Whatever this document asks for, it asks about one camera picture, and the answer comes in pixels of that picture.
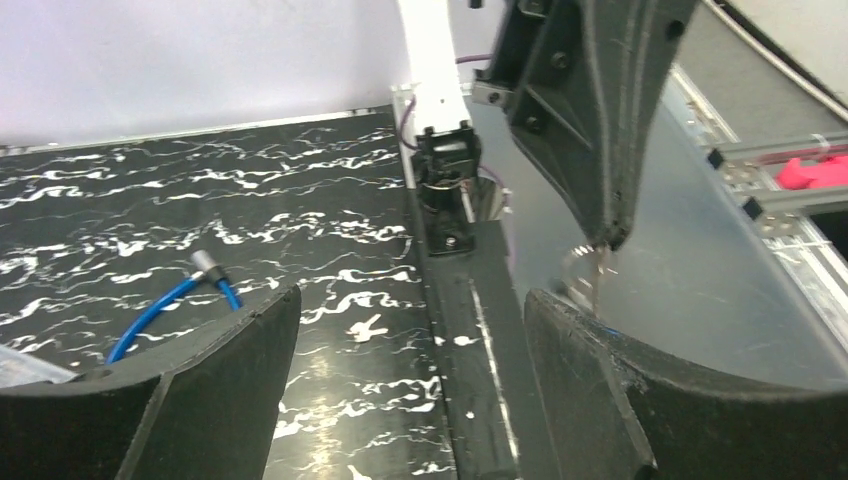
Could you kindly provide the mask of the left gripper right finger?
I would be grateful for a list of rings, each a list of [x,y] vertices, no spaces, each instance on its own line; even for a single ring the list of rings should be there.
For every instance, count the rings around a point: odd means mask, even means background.
[[[524,324],[565,479],[843,479],[847,395],[716,371],[544,291]]]

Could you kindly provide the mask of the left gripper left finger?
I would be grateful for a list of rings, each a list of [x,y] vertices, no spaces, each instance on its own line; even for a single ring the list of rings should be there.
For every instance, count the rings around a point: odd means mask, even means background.
[[[297,286],[59,384],[1,392],[5,479],[259,479],[291,368]]]

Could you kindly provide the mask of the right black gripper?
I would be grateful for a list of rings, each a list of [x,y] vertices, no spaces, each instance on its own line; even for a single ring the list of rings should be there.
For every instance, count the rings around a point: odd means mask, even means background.
[[[631,235],[648,135],[692,1],[507,1],[472,96],[505,108],[513,140],[587,242]]]

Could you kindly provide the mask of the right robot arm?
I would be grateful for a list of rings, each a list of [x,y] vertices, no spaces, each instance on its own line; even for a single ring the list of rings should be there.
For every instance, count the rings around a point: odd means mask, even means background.
[[[589,244],[630,236],[645,148],[692,1],[511,1],[482,102],[505,114],[519,150],[565,201]],[[433,255],[474,248],[461,190],[476,181],[482,144],[462,97],[448,7],[399,5],[413,76],[411,170]]]

